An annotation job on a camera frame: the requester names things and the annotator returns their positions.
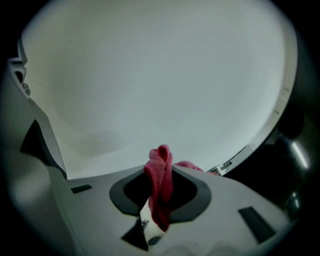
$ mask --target pink towel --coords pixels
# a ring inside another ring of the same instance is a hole
[[[149,158],[150,160],[143,168],[152,187],[149,208],[153,221],[161,230],[166,231],[170,223],[170,200],[174,191],[172,180],[173,155],[168,145],[164,144],[157,149],[152,149]],[[202,169],[189,161],[180,161],[175,165],[203,172]]]

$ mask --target pink cloth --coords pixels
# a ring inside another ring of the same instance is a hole
[[[174,191],[172,180],[173,155],[168,145],[164,144],[157,149],[151,149],[149,158],[150,160],[143,168],[152,187],[149,208],[153,221],[161,230],[166,231],[170,224],[170,200]],[[202,169],[189,161],[180,161],[175,165],[203,172]]]

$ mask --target black oval recess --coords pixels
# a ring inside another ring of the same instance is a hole
[[[172,179],[170,223],[194,220],[208,207],[211,201],[211,190],[205,182],[175,166],[172,166]],[[139,216],[151,192],[148,178],[141,169],[117,181],[111,187],[109,196],[122,213]]]

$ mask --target black opening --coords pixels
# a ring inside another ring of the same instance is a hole
[[[261,217],[259,213],[257,213],[253,207],[250,206],[243,208],[238,210],[238,212],[258,243],[262,243],[276,234],[272,227],[269,226],[269,224]]]
[[[170,201],[171,211],[190,202],[197,194],[196,185],[179,173],[172,171],[173,193]]]
[[[123,191],[130,200],[139,206],[140,211],[152,192],[148,178],[144,173],[129,181]]]
[[[121,238],[135,247],[148,251],[148,245],[145,239],[144,230],[142,228],[142,223],[140,218],[137,219],[133,228],[131,228]]]
[[[67,174],[65,173],[65,171],[61,169],[61,167],[52,157],[42,134],[40,125],[36,120],[34,120],[32,125],[30,126],[29,131],[27,132],[22,142],[20,152],[38,158],[46,166],[51,166],[59,169],[63,177],[67,179]]]
[[[92,189],[92,186],[90,186],[89,184],[86,185],[82,185],[82,186],[76,186],[76,187],[72,187],[71,190],[74,194],[76,193],[80,193],[86,190]]]
[[[22,75],[22,73],[20,71],[16,71],[14,72],[16,77],[18,78],[19,82],[22,83],[24,76]]]

